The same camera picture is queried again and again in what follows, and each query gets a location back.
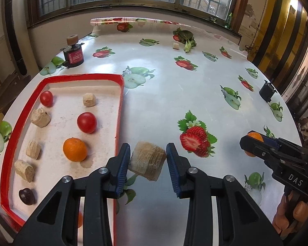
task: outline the black cup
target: black cup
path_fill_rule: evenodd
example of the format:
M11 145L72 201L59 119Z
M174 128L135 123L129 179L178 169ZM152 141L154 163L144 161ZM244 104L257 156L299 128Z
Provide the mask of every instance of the black cup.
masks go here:
M275 92L277 92L274 88L274 86L265 80L265 84L262 86L261 90L259 91L259 94L262 99L264 99L266 102L270 102L272 99L271 97L274 95Z

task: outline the metal screw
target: metal screw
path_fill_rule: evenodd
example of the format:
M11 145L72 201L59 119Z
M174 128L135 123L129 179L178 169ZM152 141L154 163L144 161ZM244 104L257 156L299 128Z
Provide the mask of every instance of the metal screw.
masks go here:
M98 169L98 172L100 174L106 174L108 172L108 169L106 167L101 167Z
M190 167L188 169L188 172L191 173L191 174L196 174L198 172L197 168L196 167Z
M235 180L235 178L234 178L233 176L231 176L231 175L227 175L227 176L226 176L226 180L227 180L228 182L233 182L233 181Z
M71 181L71 177L70 177L70 176L64 176L64 177L62 178L62 181L63 181L64 183L68 183L68 182Z

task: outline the orange fruit in gripper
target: orange fruit in gripper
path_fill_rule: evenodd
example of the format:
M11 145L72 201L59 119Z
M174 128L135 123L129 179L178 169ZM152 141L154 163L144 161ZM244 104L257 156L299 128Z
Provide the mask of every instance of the orange fruit in gripper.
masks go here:
M63 152L70 161L81 162L87 156L87 147L82 140L69 138L64 142Z
M256 140L263 142L263 138L262 138L261 134L258 133L258 132L249 132L247 135L252 137L252 138L255 138ZM248 151L245 151L245 153L246 153L246 155L248 155L250 157L255 157L254 154L249 153Z
M81 212L79 212L79 215L77 217L77 228L80 228L83 225L83 215Z

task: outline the green bottle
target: green bottle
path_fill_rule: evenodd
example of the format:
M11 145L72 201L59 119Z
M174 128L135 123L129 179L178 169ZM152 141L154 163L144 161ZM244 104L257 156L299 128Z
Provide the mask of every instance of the green bottle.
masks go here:
M227 17L225 28L229 28L229 29L231 28L232 16L233 14L230 13L229 16Z

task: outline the small cork cube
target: small cork cube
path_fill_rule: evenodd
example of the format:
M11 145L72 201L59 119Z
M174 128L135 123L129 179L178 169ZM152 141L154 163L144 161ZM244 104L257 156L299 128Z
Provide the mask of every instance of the small cork cube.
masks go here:
M165 151L159 146L140 141L135 146L128 168L150 181L157 181L166 157Z
M39 157L41 151L41 146L35 141L29 141L29 144L26 148L26 155L36 160Z
M39 128L43 128L48 125L51 120L50 114L48 114L43 108L33 110L31 114L31 122L37 125Z
M172 45L173 49L179 50L179 44L174 42Z
M96 104L96 97L92 93L86 93L83 96L83 105L86 107L91 107Z
M35 172L33 166L23 160L17 160L14 163L14 167L17 175L21 176L27 182L32 182Z

